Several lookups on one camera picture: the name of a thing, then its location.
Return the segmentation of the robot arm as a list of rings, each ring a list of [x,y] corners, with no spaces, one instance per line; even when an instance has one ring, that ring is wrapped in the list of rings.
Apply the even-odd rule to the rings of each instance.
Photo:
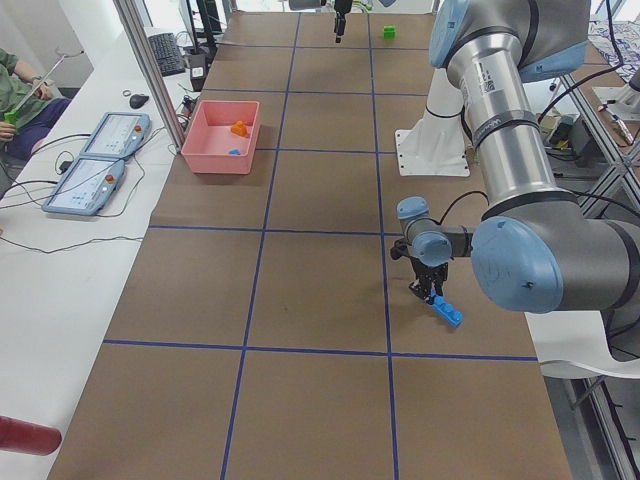
[[[484,294],[519,312],[618,309],[639,300],[639,229],[583,216],[559,188],[524,87],[579,68],[586,1],[447,1],[430,40],[430,61],[462,95],[489,207],[475,227],[433,220],[424,199],[398,204],[411,291],[434,304],[449,261],[471,260]]]

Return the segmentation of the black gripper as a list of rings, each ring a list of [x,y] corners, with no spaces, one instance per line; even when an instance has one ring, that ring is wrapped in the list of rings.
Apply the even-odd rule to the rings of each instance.
[[[344,15],[352,10],[352,0],[334,0],[334,11],[337,13],[334,22],[335,42],[339,44],[344,35]]]
[[[421,301],[433,304],[433,297],[443,297],[443,286],[448,278],[448,263],[430,267],[418,258],[412,258],[416,279],[409,284],[409,290]]]

